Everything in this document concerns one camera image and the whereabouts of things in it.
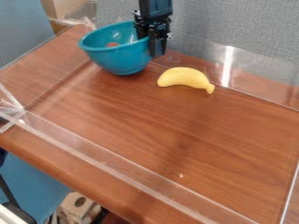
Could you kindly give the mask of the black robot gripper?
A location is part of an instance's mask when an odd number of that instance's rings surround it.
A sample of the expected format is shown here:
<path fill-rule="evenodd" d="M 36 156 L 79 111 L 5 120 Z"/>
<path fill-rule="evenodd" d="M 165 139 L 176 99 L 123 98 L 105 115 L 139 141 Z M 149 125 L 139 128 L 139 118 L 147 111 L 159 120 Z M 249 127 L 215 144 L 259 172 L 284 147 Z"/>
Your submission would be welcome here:
<path fill-rule="evenodd" d="M 139 39 L 149 35 L 149 54 L 152 58 L 165 54 L 167 38 L 171 32 L 169 16 L 173 14 L 173 0 L 139 0 L 139 9 L 132 11 Z"/>

